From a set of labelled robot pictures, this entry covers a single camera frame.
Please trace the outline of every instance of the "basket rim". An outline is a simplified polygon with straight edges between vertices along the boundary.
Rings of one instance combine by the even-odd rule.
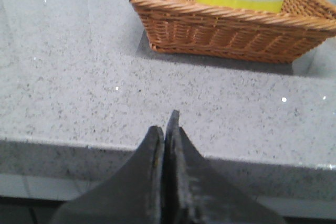
[[[166,10],[179,14],[198,14],[217,18],[239,19],[246,22],[328,31],[336,35],[336,19],[303,16],[291,13],[271,13],[262,10],[233,9],[181,0],[129,0],[133,5]],[[316,0],[336,13],[336,6],[327,0]]]

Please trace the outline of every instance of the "gray speckled countertop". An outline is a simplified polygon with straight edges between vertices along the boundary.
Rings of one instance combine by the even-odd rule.
[[[158,54],[126,0],[0,0],[0,172],[105,178],[178,109],[247,191],[336,200],[335,57]]]

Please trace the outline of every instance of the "wicker basket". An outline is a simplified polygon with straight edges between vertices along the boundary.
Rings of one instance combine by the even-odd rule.
[[[285,0],[280,14],[194,0],[130,0],[158,52],[290,63],[336,35],[326,0]]]

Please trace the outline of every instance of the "countertop surface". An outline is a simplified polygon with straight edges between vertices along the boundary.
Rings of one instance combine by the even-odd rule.
[[[291,65],[159,54],[126,0],[0,0],[0,139],[129,152],[177,109],[206,157],[333,173],[335,57],[335,38]]]

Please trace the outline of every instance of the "woven basket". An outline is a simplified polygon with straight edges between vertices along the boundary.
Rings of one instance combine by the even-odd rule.
[[[336,35],[326,0],[285,0],[280,14],[194,0],[130,0],[158,52],[290,63]]]

